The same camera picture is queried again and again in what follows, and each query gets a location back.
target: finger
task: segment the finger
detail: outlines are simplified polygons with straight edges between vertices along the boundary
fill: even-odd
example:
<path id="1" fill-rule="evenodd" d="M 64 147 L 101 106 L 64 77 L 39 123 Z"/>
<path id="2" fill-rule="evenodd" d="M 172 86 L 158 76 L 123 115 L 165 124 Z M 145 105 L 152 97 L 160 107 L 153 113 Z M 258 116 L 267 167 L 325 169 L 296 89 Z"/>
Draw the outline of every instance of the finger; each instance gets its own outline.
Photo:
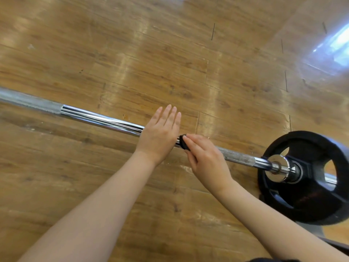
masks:
<path id="1" fill-rule="evenodd" d="M 172 108 L 172 111 L 171 111 L 169 117 L 167 118 L 167 120 L 165 122 L 165 127 L 172 128 L 172 125 L 173 125 L 173 122 L 174 122 L 174 118 L 176 116 L 176 112 L 177 112 L 177 108 L 174 106 Z"/>
<path id="2" fill-rule="evenodd" d="M 196 166 L 197 166 L 197 164 L 198 164 L 197 159 L 196 159 L 195 156 L 194 156 L 191 152 L 189 152 L 188 150 L 184 150 L 184 151 L 185 151 L 185 153 L 188 155 L 188 161 L 189 161 L 189 163 L 190 163 L 190 166 L 191 166 L 192 170 L 195 172 L 195 171 L 196 171 Z"/>
<path id="3" fill-rule="evenodd" d="M 199 158 L 200 154 L 203 153 L 203 149 L 185 135 L 183 136 L 183 140 L 185 144 L 188 146 L 188 148 L 190 149 L 190 151 L 192 152 L 192 154 L 196 158 Z"/>
<path id="4" fill-rule="evenodd" d="M 173 123 L 172 129 L 177 133 L 179 133 L 179 128 L 180 128 L 180 119 L 182 117 L 182 113 L 178 112 L 177 116 L 175 118 L 175 122 Z"/>
<path id="5" fill-rule="evenodd" d="M 151 120 L 148 122 L 148 125 L 155 125 L 157 121 L 159 120 L 160 114 L 162 111 L 162 106 L 160 106 L 156 111 L 155 114 L 152 116 Z"/>
<path id="6" fill-rule="evenodd" d="M 209 150 L 215 147 L 212 141 L 202 135 L 187 134 L 187 137 L 199 145 L 203 150 Z"/>
<path id="7" fill-rule="evenodd" d="M 165 122 L 166 122 L 166 120 L 167 120 L 167 117 L 169 116 L 169 112 L 170 112 L 170 110 L 171 110 L 171 105 L 168 105 L 166 108 L 165 108 L 165 110 L 164 110 L 164 112 L 162 113 L 162 116 L 161 116 L 161 118 L 159 119 L 159 121 L 157 122 L 157 124 L 160 124 L 160 125 L 164 125 L 165 124 Z"/>

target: weight plate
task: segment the weight plate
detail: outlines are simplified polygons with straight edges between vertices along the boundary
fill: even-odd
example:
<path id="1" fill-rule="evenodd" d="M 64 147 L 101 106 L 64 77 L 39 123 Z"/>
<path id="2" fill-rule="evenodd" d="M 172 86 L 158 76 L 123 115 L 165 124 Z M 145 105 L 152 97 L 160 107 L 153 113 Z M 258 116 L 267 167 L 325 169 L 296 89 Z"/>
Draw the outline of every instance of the weight plate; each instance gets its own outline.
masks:
<path id="1" fill-rule="evenodd" d="M 265 151 L 268 159 L 286 155 L 303 169 L 303 177 L 296 184 L 275 183 L 264 170 L 258 170 L 258 185 L 264 202 L 288 218 L 302 223 L 329 225 L 349 217 L 349 149 L 317 133 L 293 131 L 275 140 Z M 324 167 L 332 160 L 336 169 L 334 189 L 325 182 Z"/>

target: barbell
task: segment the barbell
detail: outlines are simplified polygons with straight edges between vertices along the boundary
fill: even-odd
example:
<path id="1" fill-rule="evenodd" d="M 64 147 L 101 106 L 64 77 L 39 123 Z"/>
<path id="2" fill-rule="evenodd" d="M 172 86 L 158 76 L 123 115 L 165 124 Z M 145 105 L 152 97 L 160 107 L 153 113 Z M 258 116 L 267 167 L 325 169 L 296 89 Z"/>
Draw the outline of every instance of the barbell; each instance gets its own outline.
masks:
<path id="1" fill-rule="evenodd" d="M 0 101 L 140 136 L 143 126 L 0 87 Z M 176 147 L 187 149 L 182 136 Z M 260 199 L 294 221 L 328 225 L 349 217 L 349 150 L 309 131 L 289 132 L 261 158 L 217 147 L 225 160 L 258 169 Z M 332 160 L 336 176 L 324 172 Z"/>

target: wooden floor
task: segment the wooden floor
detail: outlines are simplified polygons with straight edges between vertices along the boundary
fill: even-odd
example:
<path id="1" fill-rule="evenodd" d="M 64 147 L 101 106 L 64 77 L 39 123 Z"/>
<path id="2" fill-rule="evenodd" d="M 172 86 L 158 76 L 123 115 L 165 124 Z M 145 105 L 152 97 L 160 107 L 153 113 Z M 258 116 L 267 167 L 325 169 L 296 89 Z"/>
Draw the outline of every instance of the wooden floor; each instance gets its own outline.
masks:
<path id="1" fill-rule="evenodd" d="M 349 145 L 349 0 L 0 3 L 1 86 L 141 125 L 171 103 L 182 133 L 255 156 L 292 130 Z M 0 104 L 0 260 L 16 261 L 136 142 Z M 175 148 L 156 169 L 110 261 L 268 256 L 188 166 Z M 229 167 L 258 196 L 256 170 Z M 324 232 L 349 243 L 349 221 Z"/>

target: hand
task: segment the hand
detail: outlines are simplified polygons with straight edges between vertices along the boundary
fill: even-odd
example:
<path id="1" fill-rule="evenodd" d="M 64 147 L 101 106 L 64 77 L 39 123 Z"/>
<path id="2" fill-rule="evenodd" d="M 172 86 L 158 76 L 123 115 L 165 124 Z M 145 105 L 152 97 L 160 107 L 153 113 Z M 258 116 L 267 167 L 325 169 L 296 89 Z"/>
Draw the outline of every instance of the hand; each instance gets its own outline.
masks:
<path id="1" fill-rule="evenodd" d="M 214 196 L 230 188 L 231 178 L 223 154 L 206 137 L 187 134 L 183 140 L 190 151 L 185 150 L 193 173 Z"/>
<path id="2" fill-rule="evenodd" d="M 166 107 L 162 115 L 161 111 L 162 107 L 159 107 L 143 129 L 135 151 L 135 154 L 150 160 L 154 167 L 170 153 L 179 134 L 181 113 L 176 115 L 177 108 L 174 106 L 171 111 L 171 105 Z"/>

